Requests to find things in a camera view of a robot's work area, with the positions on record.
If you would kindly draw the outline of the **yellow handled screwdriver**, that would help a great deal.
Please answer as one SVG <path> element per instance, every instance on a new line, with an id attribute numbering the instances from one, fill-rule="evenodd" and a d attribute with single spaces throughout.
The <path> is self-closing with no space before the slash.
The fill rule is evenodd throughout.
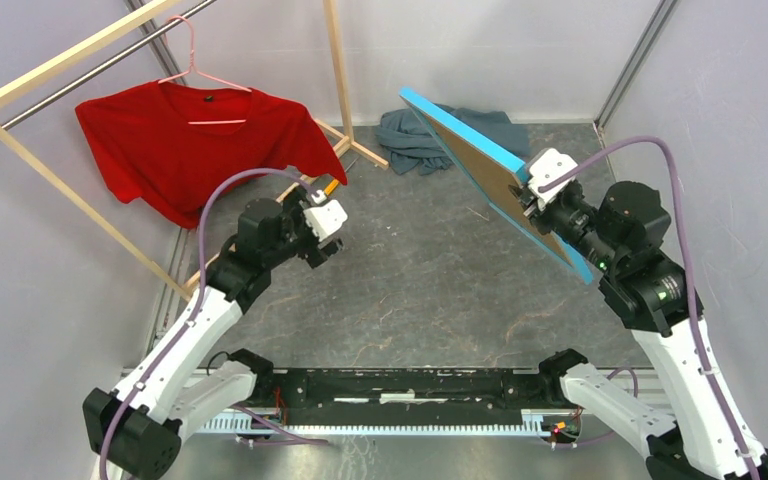
<path id="1" fill-rule="evenodd" d="M 349 163 L 349 164 L 348 164 L 348 165 L 345 167 L 345 169 L 344 169 L 345 173 L 348 173 L 348 172 L 351 170 L 351 168 L 352 168 L 352 167 L 353 167 L 353 166 L 356 164 L 356 162 L 357 162 L 357 158 L 355 158 L 354 160 L 352 160 L 352 161 L 351 161 L 351 162 L 350 162 L 350 163 Z M 330 196 L 331 196 L 331 195 L 332 195 L 332 194 L 333 194 L 333 193 L 334 193 L 334 192 L 337 190 L 337 188 L 338 188 L 339 186 L 341 186 L 341 185 L 342 185 L 342 183 L 341 183 L 339 180 L 337 180 L 337 179 L 334 179 L 334 180 L 332 180 L 332 181 L 331 181 L 331 182 L 330 182 L 330 183 L 329 183 L 329 184 L 326 186 L 326 188 L 324 189 L 324 194 L 325 194 L 327 197 L 330 197 Z"/>

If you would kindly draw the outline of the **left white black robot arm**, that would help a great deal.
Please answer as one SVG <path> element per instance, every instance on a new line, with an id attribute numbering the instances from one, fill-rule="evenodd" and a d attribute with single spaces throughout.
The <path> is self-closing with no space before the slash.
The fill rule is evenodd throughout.
<path id="1" fill-rule="evenodd" d="M 335 199 L 310 202 L 295 193 L 283 202 L 257 199 L 238 217 L 237 232 L 207 267 L 168 333 L 109 391 L 95 388 L 82 404 L 99 476 L 114 465 L 136 479 L 160 479 L 183 443 L 225 408 L 266 405 L 274 394 L 272 365 L 234 354 L 194 385 L 187 383 L 214 344 L 270 286 L 272 272 L 292 258 L 315 268 L 336 254 L 336 232 L 348 214 Z"/>

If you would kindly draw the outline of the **blue picture frame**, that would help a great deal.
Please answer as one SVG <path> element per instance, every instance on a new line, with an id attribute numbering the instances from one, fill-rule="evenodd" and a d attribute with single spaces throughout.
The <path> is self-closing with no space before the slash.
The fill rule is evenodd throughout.
<path id="1" fill-rule="evenodd" d="M 502 218 L 584 283 L 593 281 L 585 258 L 557 235 L 540 234 L 524 215 L 511 189 L 527 186 L 525 161 L 413 89 L 404 87 L 399 96 Z"/>

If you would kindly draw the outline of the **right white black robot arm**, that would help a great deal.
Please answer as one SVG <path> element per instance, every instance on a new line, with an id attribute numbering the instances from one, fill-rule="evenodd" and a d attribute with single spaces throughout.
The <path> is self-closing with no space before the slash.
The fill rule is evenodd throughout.
<path id="1" fill-rule="evenodd" d="M 530 223 L 599 270 L 605 303 L 649 358 L 672 411 L 597 379 L 572 350 L 541 364 L 548 374 L 537 382 L 540 400 L 589 409 L 639 452 L 654 479 L 768 479 L 768 448 L 743 421 L 719 372 L 689 266 L 662 251 L 671 218 L 658 191 L 622 181 L 599 206 L 576 181 L 533 193 Z"/>

